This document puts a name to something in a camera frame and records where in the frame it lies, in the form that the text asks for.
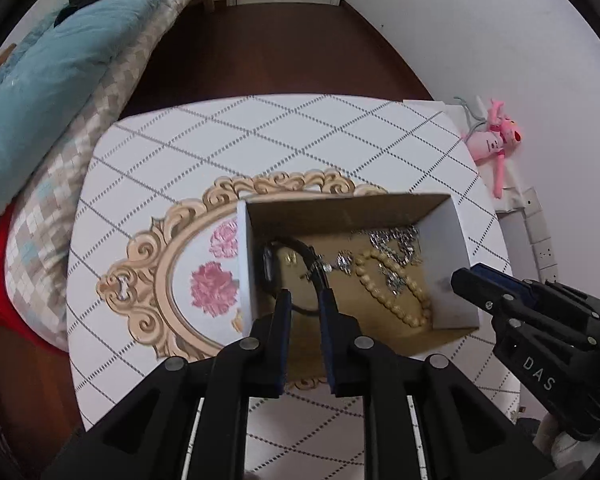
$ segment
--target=pink panther plush toy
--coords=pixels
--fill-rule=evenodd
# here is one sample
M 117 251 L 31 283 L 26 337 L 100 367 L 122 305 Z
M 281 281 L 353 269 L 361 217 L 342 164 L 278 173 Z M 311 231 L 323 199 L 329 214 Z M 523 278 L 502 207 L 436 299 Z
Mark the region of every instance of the pink panther plush toy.
M 502 113 L 504 101 L 491 100 L 491 108 L 487 114 L 487 130 L 474 132 L 465 138 L 465 143 L 475 162 L 483 162 L 492 156 L 496 157 L 495 178 L 493 179 L 493 195 L 502 198 L 504 183 L 505 156 L 522 140 L 522 134 L 515 121 Z

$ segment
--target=jewelry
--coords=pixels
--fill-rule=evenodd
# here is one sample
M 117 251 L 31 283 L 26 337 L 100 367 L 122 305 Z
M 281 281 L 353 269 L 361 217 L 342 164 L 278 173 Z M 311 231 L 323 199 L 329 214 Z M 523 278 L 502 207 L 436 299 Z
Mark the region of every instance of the jewelry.
M 414 297 L 420 302 L 420 306 L 422 308 L 422 316 L 419 318 L 413 317 L 410 314 L 405 314 L 405 312 L 401 309 L 400 305 L 395 303 L 394 298 L 386 297 L 371 277 L 366 273 L 366 269 L 364 267 L 366 261 L 368 259 L 375 259 L 385 267 L 387 267 L 390 271 L 394 272 L 397 276 L 404 280 L 404 284 L 411 291 Z M 369 291 L 371 296 L 378 300 L 378 303 L 382 304 L 386 309 L 390 310 L 398 319 L 400 319 L 403 323 L 408 324 L 412 328 L 417 328 L 421 325 L 426 324 L 431 318 L 431 300 L 424 293 L 424 291 L 418 286 L 418 284 L 409 276 L 407 276 L 405 270 L 396 262 L 394 262 L 387 253 L 383 253 L 376 248 L 371 250 L 364 251 L 362 254 L 356 256 L 354 260 L 356 264 L 356 275 L 360 278 L 360 283 L 364 285 L 366 290 Z
M 360 231 L 369 236 L 371 245 L 378 251 L 387 254 L 395 263 L 406 266 L 422 263 L 418 256 L 416 246 L 418 245 L 418 228 L 416 226 L 392 227 L 390 229 L 369 229 Z M 400 253 L 389 247 L 389 242 L 396 240 Z
M 322 258 L 322 254 L 318 254 L 318 260 L 314 262 L 312 268 L 300 276 L 300 278 L 308 280 L 311 276 L 311 273 L 314 271 L 313 267 L 316 265 L 321 265 L 322 270 L 327 273 L 333 271 L 333 269 L 336 269 L 344 272 L 347 276 L 351 275 L 351 267 L 353 265 L 353 253 L 351 251 L 338 251 L 338 256 L 334 264 L 325 263 Z
M 385 267 L 382 263 L 378 262 L 378 267 L 380 268 L 380 272 L 382 272 L 385 276 L 386 288 L 388 288 L 394 296 L 400 296 L 404 287 L 407 283 L 404 281 L 404 278 L 400 276 L 397 272 L 393 272 L 391 269 Z
M 277 299 L 280 291 L 283 289 L 282 273 L 280 272 L 280 263 L 278 260 L 278 252 L 280 248 L 286 248 L 293 251 L 298 256 L 296 258 L 301 259 L 305 267 L 310 272 L 310 279 L 316 294 L 318 295 L 325 288 L 329 288 L 329 282 L 324 273 L 322 260 L 315 253 L 313 247 L 303 244 L 300 240 L 292 237 L 276 237 L 266 242 L 262 247 L 262 256 L 256 260 L 256 264 L 260 264 L 257 267 L 259 272 L 259 278 L 261 288 L 267 294 Z M 302 314 L 303 316 L 319 316 L 319 310 L 309 310 L 301 308 L 296 304 L 291 304 L 291 310 Z
M 295 251 L 285 253 L 284 262 L 286 266 L 296 266 L 298 264 L 298 255 Z
M 332 265 L 334 269 L 341 270 L 347 276 L 351 275 L 351 266 L 353 265 L 353 253 L 351 251 L 338 251 L 336 263 Z

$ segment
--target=bed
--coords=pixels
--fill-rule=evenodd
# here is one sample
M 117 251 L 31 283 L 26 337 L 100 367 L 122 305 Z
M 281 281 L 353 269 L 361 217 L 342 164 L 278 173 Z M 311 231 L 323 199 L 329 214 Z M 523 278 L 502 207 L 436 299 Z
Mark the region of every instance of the bed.
M 67 257 L 93 148 L 190 1 L 98 0 L 61 23 L 59 5 L 0 67 L 0 323 L 48 349 L 67 350 Z

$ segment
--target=cardboard box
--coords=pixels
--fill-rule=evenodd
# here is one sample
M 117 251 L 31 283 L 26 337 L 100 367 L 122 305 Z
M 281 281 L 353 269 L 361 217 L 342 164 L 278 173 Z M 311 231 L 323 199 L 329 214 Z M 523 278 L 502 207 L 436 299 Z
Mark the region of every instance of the cardboard box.
M 480 327 L 481 311 L 451 290 L 451 274 L 469 267 L 469 255 L 456 206 L 448 194 L 379 194 L 370 196 L 311 196 L 275 200 L 254 196 L 238 204 L 238 265 L 244 335 L 253 319 L 271 312 L 273 298 L 256 287 L 254 264 L 257 247 L 278 235 L 293 236 L 314 246 L 326 262 L 335 261 L 339 250 L 354 254 L 370 249 L 364 229 L 390 228 L 415 224 L 420 232 L 422 264 L 408 272 L 429 293 L 433 323 L 411 328 L 380 305 L 353 274 L 334 270 L 328 274 L 338 309 L 358 319 L 362 332 L 382 341 L 395 352 L 414 355 L 449 343 Z M 383 283 L 377 263 L 369 260 L 369 274 Z M 300 276 L 306 272 L 302 260 L 296 267 L 283 266 L 283 283 L 296 305 L 317 308 L 312 285 Z M 405 290 L 396 300 L 417 316 L 420 304 Z M 316 317 L 292 315 L 288 358 L 290 381 L 324 375 L 320 355 L 320 328 Z

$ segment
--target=necklace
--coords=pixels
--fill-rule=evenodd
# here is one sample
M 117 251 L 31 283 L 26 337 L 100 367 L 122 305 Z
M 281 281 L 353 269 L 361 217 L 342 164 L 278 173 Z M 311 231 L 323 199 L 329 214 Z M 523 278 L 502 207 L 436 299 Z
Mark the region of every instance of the necklace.
M 377 260 L 382 266 L 387 268 L 389 272 L 392 272 L 404 282 L 404 285 L 407 286 L 411 294 L 413 294 L 420 303 L 421 315 L 419 317 L 413 317 L 410 314 L 405 313 L 401 306 L 395 302 L 394 298 L 387 297 L 378 289 L 365 269 L 366 261 L 370 258 Z M 373 296 L 378 303 L 384 306 L 387 310 L 390 310 L 403 323 L 408 324 L 412 328 L 417 328 L 429 321 L 431 318 L 431 300 L 418 286 L 415 280 L 407 276 L 406 271 L 400 266 L 400 264 L 394 261 L 389 254 L 373 248 L 356 256 L 354 262 L 356 264 L 356 275 L 359 277 L 360 283 L 364 285 L 366 290 L 369 291 L 371 296 Z M 395 288 L 392 289 L 394 296 L 399 294 L 399 292 L 396 292 L 396 290 L 397 289 Z
M 369 236 L 369 241 L 375 249 L 387 254 L 389 258 L 403 267 L 422 262 L 416 251 L 418 228 L 414 225 L 389 229 L 368 229 L 360 232 Z M 389 247 L 391 240 L 397 241 L 399 252 Z

